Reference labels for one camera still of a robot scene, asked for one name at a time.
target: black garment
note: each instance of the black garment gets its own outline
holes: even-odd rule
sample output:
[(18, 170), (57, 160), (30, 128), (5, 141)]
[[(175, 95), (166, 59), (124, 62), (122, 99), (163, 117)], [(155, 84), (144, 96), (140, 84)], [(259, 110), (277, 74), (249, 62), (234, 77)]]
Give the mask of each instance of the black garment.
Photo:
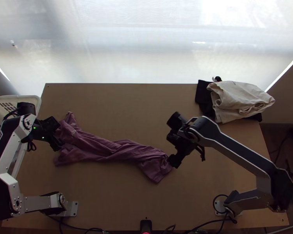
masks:
[[(220, 77), (216, 76), (215, 78), (218, 82), (222, 81)], [(207, 90), (207, 86), (212, 83), (204, 80), (198, 80), (197, 85), (197, 92), (195, 94), (195, 102), (199, 105), (202, 113), (204, 116), (209, 117), (211, 119), (215, 119), (215, 111), (213, 109), (213, 102), (211, 97), (211, 92)], [(244, 119), (253, 119), (257, 120), (258, 122), (261, 122), (262, 116), (261, 113), (258, 113), (256, 115), (252, 115), (250, 117), (246, 117)]]

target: brown tabletop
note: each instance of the brown tabletop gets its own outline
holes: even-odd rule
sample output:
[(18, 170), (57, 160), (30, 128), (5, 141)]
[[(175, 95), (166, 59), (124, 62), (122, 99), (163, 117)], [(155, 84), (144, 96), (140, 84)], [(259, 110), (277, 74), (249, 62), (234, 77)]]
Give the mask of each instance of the brown tabletop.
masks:
[[(169, 117), (179, 111), (186, 118), (200, 116), (194, 103), (193, 84), (46, 84), (39, 119), (62, 120), (74, 112), (80, 127), (109, 140), (130, 139), (162, 149), (168, 155), (174, 146), (166, 141)], [(237, 120), (220, 126), (242, 144), (269, 158), (258, 122)], [(27, 196), (52, 191), (67, 200), (79, 201), (78, 215), (66, 218), (70, 225), (105, 230), (138, 230), (141, 219), (151, 219), (154, 230), (176, 224), (176, 230), (194, 228), (219, 219), (213, 198), (255, 188), (255, 176), (214, 149), (206, 148), (206, 161), (198, 152), (187, 156), (159, 184), (152, 183), (136, 166), (111, 162), (84, 162), (55, 167), (53, 152), (45, 142), (26, 153), (17, 180)], [(285, 213), (268, 209), (244, 211), (238, 224), (225, 228), (288, 225)], [(57, 229), (58, 224), (39, 212), (4, 221), (5, 227)], [(218, 229), (220, 223), (206, 226)]]

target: sheer curtain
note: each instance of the sheer curtain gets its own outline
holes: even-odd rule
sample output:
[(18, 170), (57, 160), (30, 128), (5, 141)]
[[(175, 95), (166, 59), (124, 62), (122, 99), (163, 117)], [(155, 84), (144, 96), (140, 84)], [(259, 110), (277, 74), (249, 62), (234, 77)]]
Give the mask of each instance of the sheer curtain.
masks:
[(293, 0), (0, 0), (0, 68), (45, 83), (252, 83), (293, 60)]

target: laundry basket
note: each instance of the laundry basket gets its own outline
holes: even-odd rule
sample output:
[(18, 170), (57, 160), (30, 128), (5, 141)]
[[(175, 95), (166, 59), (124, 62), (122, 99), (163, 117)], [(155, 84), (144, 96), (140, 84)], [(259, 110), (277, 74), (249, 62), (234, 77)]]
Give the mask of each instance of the laundry basket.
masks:
[[(3, 117), (6, 116), (9, 112), (16, 109), (18, 102), (29, 102), (35, 105), (36, 107), (36, 115), (39, 112), (40, 105), (41, 105), (41, 98), (38, 96), (18, 96), (18, 95), (7, 95), (7, 96), (0, 96), (0, 129), (1, 129), (1, 123), (3, 120)], [(21, 161), (23, 160), (25, 151), (26, 151), (26, 144), (21, 144), (21, 146), (18, 148), (15, 156), (13, 159), (13, 164), (20, 165)], [(8, 171), (14, 178), (16, 177), (18, 173), (17, 170), (13, 170), (14, 167), (11, 168), (12, 171)]]

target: floor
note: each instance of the floor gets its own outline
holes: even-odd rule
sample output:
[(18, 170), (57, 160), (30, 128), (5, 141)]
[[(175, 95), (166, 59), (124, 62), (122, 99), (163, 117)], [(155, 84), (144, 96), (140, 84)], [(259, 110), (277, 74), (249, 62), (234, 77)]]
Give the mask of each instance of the floor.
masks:
[[(266, 145), (269, 152), (275, 151), (278, 149), (282, 140), (287, 136), (288, 130), (293, 128), (293, 125), (283, 125), (283, 124), (262, 124), (261, 129), (266, 141)], [(270, 157), (272, 161), (275, 160), (277, 152), (271, 153)], [(280, 168), (286, 168), (286, 159), (289, 161), (289, 166), (291, 172), (293, 172), (293, 139), (288, 138), (282, 145), (280, 156), (278, 158), (277, 166)], [(288, 211), (288, 218), (290, 225), (293, 225), (293, 204), (290, 205)], [(267, 227), (267, 228), (255, 228), (255, 229), (237, 229), (237, 230), (223, 230), (223, 234), (266, 234), (271, 233), (276, 230), (282, 229), (285, 227)], [(14, 228), (4, 228), (1, 227), (0, 222), (0, 234), (44, 234), (45, 230), (35, 230), (35, 229), (14, 229)], [(50, 234), (59, 234), (59, 230), (48, 230)], [(64, 229), (65, 234), (78, 234), (84, 233), (84, 231), (75, 231), (75, 230), (66, 230)], [(285, 230), (280, 232), (282, 234), (293, 234), (293, 229)]]

